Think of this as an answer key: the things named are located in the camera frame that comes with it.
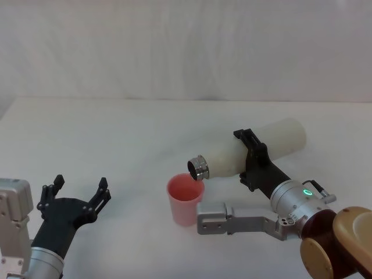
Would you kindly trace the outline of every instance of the white backdrop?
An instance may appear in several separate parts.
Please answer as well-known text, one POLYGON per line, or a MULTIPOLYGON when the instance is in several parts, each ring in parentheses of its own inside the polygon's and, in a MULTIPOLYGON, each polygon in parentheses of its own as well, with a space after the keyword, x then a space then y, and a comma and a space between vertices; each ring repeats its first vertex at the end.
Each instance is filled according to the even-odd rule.
POLYGON ((370 0, 4 0, 5 96, 372 101, 370 0))

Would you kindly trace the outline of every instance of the green indicator light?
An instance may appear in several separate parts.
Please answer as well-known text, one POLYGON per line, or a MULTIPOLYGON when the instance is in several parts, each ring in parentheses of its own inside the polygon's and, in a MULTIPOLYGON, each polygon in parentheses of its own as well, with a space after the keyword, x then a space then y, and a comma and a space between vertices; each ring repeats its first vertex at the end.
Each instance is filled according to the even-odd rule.
POLYGON ((304 193, 305 195, 308 195, 308 196, 313 195, 312 191, 309 191, 308 189, 304 189, 304 190, 303 190, 303 193, 304 193))

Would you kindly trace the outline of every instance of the black clamp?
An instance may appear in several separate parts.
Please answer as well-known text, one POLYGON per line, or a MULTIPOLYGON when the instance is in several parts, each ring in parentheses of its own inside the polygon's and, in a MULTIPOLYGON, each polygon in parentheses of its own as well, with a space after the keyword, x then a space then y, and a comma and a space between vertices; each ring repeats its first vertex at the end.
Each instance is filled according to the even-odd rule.
POLYGON ((252 192, 260 189, 270 199, 274 189, 290 178, 270 160, 266 144, 260 142, 251 129, 235 131, 234 136, 248 149, 240 182, 252 192))
POLYGON ((74 198, 55 199, 64 183, 60 174, 53 185, 43 186, 37 209, 44 222, 32 243, 32 247, 48 249, 62 258, 65 258, 76 231, 95 222, 98 213, 111 199, 105 177, 101 178, 98 190, 89 202, 74 198))

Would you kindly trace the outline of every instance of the white table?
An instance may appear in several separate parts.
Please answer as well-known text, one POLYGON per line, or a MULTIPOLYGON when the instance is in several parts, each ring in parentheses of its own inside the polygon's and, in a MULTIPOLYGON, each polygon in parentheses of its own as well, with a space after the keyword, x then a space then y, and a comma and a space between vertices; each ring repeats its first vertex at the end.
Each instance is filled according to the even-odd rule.
MULTIPOLYGON (((102 176, 112 200, 78 230, 67 279, 309 278, 300 240, 264 233, 201 236, 171 220, 168 179, 187 171, 205 133, 258 127, 292 116, 307 131, 304 150, 276 164, 290 177, 315 178, 338 201, 334 210, 372 208, 372 104, 172 102, 21 98, 0 121, 0 177, 30 182, 34 205, 57 174, 59 197, 89 200, 102 176)), ((268 207, 238 177, 206 181, 205 201, 268 207)), ((41 225, 30 215, 30 237, 41 225)))

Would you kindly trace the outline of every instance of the pink cup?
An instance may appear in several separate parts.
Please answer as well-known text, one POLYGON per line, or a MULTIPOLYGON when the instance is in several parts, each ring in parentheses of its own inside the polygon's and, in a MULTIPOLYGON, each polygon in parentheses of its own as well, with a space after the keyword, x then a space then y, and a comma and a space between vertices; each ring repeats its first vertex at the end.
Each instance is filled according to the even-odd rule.
POLYGON ((184 227, 195 224, 196 205, 203 198, 204 183, 182 173, 169 180, 167 192, 173 220, 184 227))

